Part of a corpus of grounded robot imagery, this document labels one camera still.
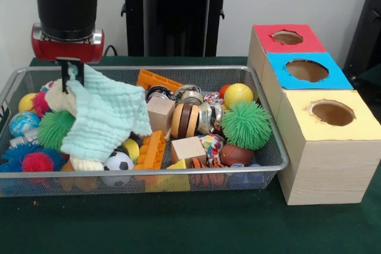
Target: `soccer ball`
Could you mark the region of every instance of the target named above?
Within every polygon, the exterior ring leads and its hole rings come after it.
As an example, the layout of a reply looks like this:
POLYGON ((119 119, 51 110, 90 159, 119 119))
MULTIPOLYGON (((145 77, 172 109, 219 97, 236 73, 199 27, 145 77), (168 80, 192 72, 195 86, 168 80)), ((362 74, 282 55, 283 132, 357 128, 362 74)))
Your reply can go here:
MULTIPOLYGON (((127 171, 132 170, 134 164, 125 153, 113 152, 103 166, 105 171, 127 171)), ((109 187, 121 187, 127 184, 131 177, 102 177, 102 180, 109 187)))

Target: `metal wire basket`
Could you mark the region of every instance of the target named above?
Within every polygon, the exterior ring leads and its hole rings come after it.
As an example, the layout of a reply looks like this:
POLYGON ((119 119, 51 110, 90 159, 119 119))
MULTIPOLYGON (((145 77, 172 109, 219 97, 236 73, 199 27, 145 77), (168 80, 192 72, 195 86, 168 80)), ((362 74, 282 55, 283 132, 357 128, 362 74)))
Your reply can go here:
MULTIPOLYGON (((271 113, 258 77, 248 67, 96 67, 105 76, 129 84, 136 83, 141 68, 181 83, 196 84, 205 92, 215 92, 225 84, 244 83, 258 92, 262 106, 271 113)), ((60 76, 58 67, 30 67, 12 74, 0 94, 0 154, 10 146, 8 123, 17 113, 20 99, 60 76)), ((270 141, 255 153, 261 167, 165 170, 171 164, 168 142, 161 170, 0 173, 0 197, 265 189, 289 161, 273 119, 270 124, 270 141)))

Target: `yellow ball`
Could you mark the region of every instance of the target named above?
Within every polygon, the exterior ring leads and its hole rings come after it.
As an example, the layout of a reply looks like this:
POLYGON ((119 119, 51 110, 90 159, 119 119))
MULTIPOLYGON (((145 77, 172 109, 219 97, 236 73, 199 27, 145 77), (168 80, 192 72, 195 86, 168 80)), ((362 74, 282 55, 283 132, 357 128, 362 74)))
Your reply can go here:
POLYGON ((247 85, 235 83, 225 91, 224 100, 225 106, 230 108, 232 104, 236 104, 240 101, 253 101, 254 95, 247 85))
POLYGON ((37 95, 37 93, 28 93, 25 95, 20 102, 18 103, 18 111, 31 111, 35 112, 35 110, 32 110, 33 108, 33 102, 32 99, 37 95))

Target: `green koosh ball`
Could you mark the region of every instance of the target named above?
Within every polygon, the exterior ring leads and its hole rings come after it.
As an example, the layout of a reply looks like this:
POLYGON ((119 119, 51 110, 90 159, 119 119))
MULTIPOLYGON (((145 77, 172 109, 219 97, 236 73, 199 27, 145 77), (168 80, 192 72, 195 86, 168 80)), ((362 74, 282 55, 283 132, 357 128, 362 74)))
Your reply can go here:
POLYGON ((229 144, 258 150, 270 139, 270 118, 270 114, 256 102, 241 101, 230 106, 221 126, 229 144))
POLYGON ((60 151, 62 142, 75 120, 68 111, 46 113, 38 127, 39 143, 45 148, 60 151))

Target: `round hole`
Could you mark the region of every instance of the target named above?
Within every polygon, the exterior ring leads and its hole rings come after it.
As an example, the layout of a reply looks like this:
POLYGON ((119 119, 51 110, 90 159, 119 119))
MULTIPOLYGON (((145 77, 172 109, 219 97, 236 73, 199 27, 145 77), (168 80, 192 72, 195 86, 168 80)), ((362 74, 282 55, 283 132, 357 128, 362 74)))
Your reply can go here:
POLYGON ((308 59, 295 59, 288 62, 286 68, 297 79, 306 80, 311 83, 324 80, 328 76, 328 69, 308 59))
POLYGON ((272 38, 286 45, 297 45, 303 42, 303 37, 296 32, 282 30, 272 34, 272 38))
POLYGON ((346 126, 355 119, 353 111, 336 101, 322 101, 312 108, 312 113, 320 120, 334 126, 346 126))

